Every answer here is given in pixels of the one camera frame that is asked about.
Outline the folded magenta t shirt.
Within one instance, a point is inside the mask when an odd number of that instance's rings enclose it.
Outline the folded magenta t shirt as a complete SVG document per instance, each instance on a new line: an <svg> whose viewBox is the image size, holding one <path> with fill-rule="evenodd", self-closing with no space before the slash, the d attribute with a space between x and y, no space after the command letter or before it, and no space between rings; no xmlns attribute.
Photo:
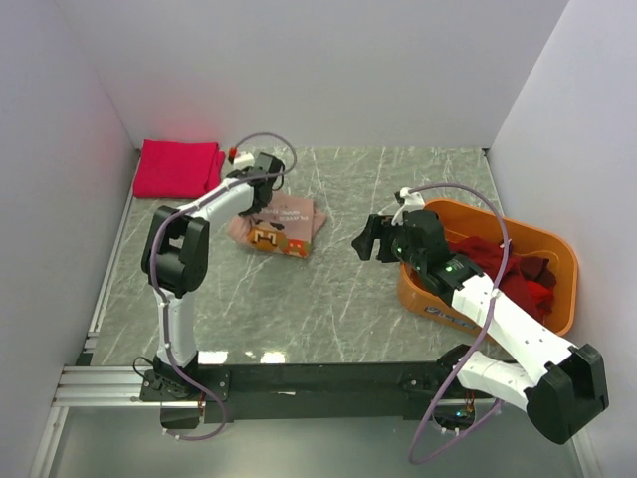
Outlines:
<svg viewBox="0 0 637 478"><path fill-rule="evenodd" d="M217 142L146 139L132 185L136 198L196 199L221 182L225 153Z"/></svg>

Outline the orange plastic bin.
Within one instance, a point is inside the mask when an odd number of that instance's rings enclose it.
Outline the orange plastic bin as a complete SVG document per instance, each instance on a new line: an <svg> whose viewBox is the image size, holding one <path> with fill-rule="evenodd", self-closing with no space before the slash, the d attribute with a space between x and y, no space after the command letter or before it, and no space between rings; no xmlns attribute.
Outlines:
<svg viewBox="0 0 637 478"><path fill-rule="evenodd" d="M434 199L426 207L436 212L444 224L446 239L458 242L476 236L491 242L502 239L496 217L490 211L451 199ZM548 269L556 276L555 302L544 326L563 337L571 329L575 314L578 264L572 248L560 237L507 218L505 223L513 241L513 251L520 256L539 256L548 261ZM412 270L402 265L397 283L400 303L408 311L445 326L471 334L480 328L466 316L447 306L442 300L421 288Z"/></svg>

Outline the dark red t shirt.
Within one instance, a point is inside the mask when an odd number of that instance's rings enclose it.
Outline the dark red t shirt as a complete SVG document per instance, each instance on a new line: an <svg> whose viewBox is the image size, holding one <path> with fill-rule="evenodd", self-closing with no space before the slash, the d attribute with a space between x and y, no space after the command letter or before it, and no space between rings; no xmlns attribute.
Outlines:
<svg viewBox="0 0 637 478"><path fill-rule="evenodd" d="M476 263L492 280L496 279L502 257L502 244L486 241L476 236L451 243L453 252L463 254ZM547 315L542 315L535 307L527 289L526 281L535 281L554 289L555 275L548 268L549 260L539 256L521 256L510 253L499 289L514 303L543 324Z"/></svg>

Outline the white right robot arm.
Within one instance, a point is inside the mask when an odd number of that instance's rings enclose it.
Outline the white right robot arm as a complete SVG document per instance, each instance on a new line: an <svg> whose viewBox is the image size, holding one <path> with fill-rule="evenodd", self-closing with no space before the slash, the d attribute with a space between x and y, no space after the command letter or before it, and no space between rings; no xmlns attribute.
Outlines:
<svg viewBox="0 0 637 478"><path fill-rule="evenodd" d="M607 408L600 352L551 332L469 257L453 251L435 212L412 210L399 219L371 214L351 245L362 261L375 256L409 266L427 291L472 320L513 358L506 363L473 346L456 347L439 360L437 398L458 397L467 389L487 393L525 411L535 429L556 444Z"/></svg>

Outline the pink t shirt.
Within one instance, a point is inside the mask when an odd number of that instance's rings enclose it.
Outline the pink t shirt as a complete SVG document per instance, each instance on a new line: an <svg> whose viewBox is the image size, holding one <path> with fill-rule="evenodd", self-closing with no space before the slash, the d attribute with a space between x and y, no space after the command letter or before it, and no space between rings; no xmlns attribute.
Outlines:
<svg viewBox="0 0 637 478"><path fill-rule="evenodd" d="M326 214L312 199L275 192L259 213L234 217L228 234L238 244L255 250L307 259L325 221Z"/></svg>

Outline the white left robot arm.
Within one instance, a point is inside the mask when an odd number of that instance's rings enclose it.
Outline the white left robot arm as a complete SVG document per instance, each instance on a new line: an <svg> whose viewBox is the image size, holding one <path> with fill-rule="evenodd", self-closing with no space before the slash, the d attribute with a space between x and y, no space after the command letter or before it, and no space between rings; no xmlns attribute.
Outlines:
<svg viewBox="0 0 637 478"><path fill-rule="evenodd" d="M155 211L141 259L159 321L153 373L147 379L151 387L178 400L202 389L194 339L194 293L207 275L210 232L235 216L251 215L268 206L275 183L285 172L281 160L260 153L204 195L176 208L161 206Z"/></svg>

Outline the black base beam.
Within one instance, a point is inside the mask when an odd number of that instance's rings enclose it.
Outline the black base beam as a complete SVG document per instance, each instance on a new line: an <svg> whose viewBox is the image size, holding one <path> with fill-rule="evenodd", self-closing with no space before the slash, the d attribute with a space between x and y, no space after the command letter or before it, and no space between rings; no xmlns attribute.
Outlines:
<svg viewBox="0 0 637 478"><path fill-rule="evenodd" d="M203 364L187 373L222 404L162 364L139 399L200 409L206 423L310 418L420 418L449 371L434 361Z"/></svg>

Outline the bright red t shirt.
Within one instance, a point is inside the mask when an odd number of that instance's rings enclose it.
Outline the bright red t shirt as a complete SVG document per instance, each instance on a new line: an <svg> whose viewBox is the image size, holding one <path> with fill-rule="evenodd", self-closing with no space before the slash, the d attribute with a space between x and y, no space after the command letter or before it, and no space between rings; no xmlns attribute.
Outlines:
<svg viewBox="0 0 637 478"><path fill-rule="evenodd" d="M526 281L531 300L542 315L547 315L552 311L554 300L553 291L535 281Z"/></svg>

